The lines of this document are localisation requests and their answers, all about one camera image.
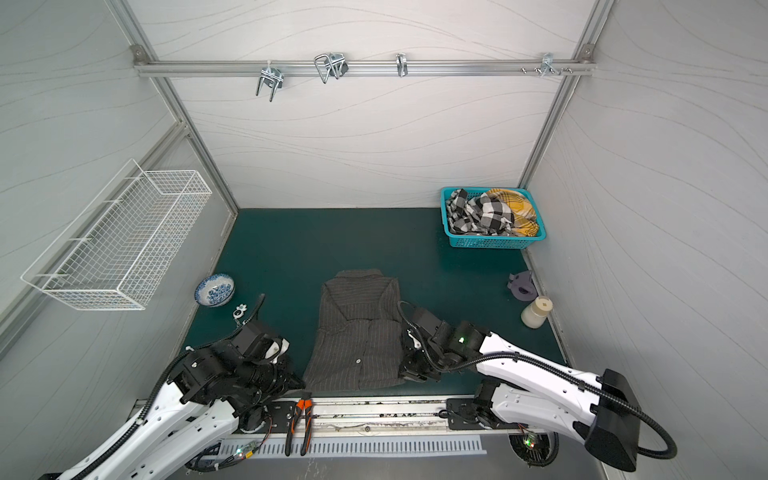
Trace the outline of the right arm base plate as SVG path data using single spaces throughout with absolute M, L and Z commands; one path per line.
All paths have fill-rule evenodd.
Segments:
M 478 398 L 448 398 L 440 415 L 448 421 L 450 430 L 496 429 L 499 420 L 491 412 L 490 405 L 488 400 Z

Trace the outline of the grey pinstriped long sleeve shirt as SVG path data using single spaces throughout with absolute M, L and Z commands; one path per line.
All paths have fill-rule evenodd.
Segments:
M 345 270 L 326 281 L 306 387 L 313 393 L 354 392 L 404 383 L 400 301 L 398 279 L 376 269 Z

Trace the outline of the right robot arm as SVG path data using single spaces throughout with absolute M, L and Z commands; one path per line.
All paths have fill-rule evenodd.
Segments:
M 407 302 L 403 325 L 403 378 L 439 381 L 462 371 L 483 380 L 470 398 L 450 398 L 439 412 L 452 430 L 504 430 L 513 452 L 543 468 L 559 453 L 561 437 L 579 442 L 601 463 L 633 472 L 640 457 L 672 460 L 670 433 L 645 413 L 620 373 L 580 371 L 547 360 L 463 321 L 457 326 Z

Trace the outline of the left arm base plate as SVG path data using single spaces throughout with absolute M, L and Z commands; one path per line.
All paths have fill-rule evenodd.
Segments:
M 278 400 L 258 406 L 239 421 L 237 432 L 241 434 L 287 433 L 296 402 Z

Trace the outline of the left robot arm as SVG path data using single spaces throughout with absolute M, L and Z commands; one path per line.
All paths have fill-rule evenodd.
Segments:
M 304 384 L 290 343 L 253 320 L 170 362 L 140 410 L 56 479 L 165 479 L 237 431 L 267 422 L 268 405 Z

